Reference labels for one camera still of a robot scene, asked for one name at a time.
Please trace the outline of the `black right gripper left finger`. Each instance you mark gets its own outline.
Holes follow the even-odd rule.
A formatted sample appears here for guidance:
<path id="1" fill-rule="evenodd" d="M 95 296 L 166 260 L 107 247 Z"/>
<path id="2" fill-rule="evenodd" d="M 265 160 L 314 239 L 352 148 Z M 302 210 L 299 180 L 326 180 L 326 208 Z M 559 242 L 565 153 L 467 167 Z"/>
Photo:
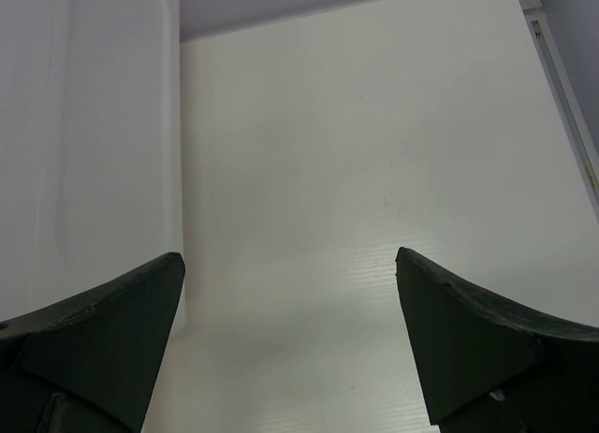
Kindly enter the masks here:
<path id="1" fill-rule="evenodd" d="M 2 322 L 2 431 L 141 431 L 184 275 L 182 256 L 165 253 Z"/>

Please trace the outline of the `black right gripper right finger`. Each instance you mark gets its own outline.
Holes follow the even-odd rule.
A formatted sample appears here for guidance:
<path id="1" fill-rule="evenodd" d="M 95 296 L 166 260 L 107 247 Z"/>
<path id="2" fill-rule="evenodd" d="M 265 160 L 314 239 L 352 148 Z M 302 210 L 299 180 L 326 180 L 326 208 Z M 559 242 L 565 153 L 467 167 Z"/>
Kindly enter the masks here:
<path id="1" fill-rule="evenodd" d="M 598 330 L 475 285 L 414 250 L 397 287 L 432 425 L 442 432 L 595 432 Z"/>

